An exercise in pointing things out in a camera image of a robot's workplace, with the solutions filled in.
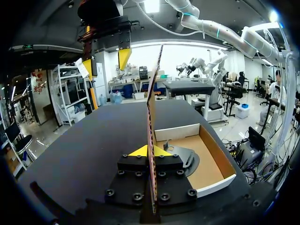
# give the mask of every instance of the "yellow panel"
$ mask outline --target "yellow panel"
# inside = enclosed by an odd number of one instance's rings
[[[148,145],[144,145],[140,149],[129,154],[129,156],[138,156],[138,155],[147,156],[147,151],[148,151]],[[166,152],[165,150],[162,150],[161,148],[159,148],[158,146],[155,146],[155,145],[154,145],[154,154],[155,154],[155,156],[160,156],[160,155],[171,156],[172,155],[169,152]]]
[[[89,60],[86,60],[84,62],[82,62],[84,64],[84,66],[86,67],[86,69],[88,70],[89,72],[89,79],[92,80],[92,60],[89,59]]]
[[[131,48],[128,48],[128,49],[122,49],[122,50],[119,50],[119,68],[120,70],[124,71],[126,65],[127,65],[127,62],[128,62],[128,59],[131,55]]]

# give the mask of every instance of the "yellow triangle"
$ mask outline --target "yellow triangle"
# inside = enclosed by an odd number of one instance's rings
[[[129,154],[129,156],[147,156],[147,151],[148,151],[148,145],[145,145],[143,147],[141,147],[140,149],[132,152],[131,154]],[[158,146],[154,145],[154,155],[155,156],[171,156],[172,154],[170,154],[169,152],[166,152],[164,150],[162,150],[161,148],[159,148]]]

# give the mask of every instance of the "water bottle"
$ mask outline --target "water bottle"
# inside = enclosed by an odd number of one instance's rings
[[[114,103],[115,104],[121,104],[122,103],[122,95],[120,92],[118,92],[114,97]]]
[[[106,98],[103,95],[100,96],[100,105],[101,106],[106,105]]]

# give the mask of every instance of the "white shirt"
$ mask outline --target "white shirt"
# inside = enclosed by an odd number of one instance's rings
[[[283,90],[280,90],[279,92],[278,89],[275,88],[275,86],[280,87],[280,85],[278,85],[277,82],[272,83],[269,87],[269,94],[271,94],[271,98],[277,99],[277,101],[280,102],[280,97],[282,95],[282,100],[285,101],[286,100],[285,87],[282,86]]]

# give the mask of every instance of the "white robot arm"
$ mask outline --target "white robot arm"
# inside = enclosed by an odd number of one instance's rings
[[[182,26],[202,31],[213,38],[226,41],[249,58],[253,58],[259,52],[275,65],[284,62],[283,55],[278,49],[249,27],[244,27],[240,37],[232,29],[217,22],[198,19],[199,10],[189,0],[166,0],[166,2],[176,11],[182,13]]]

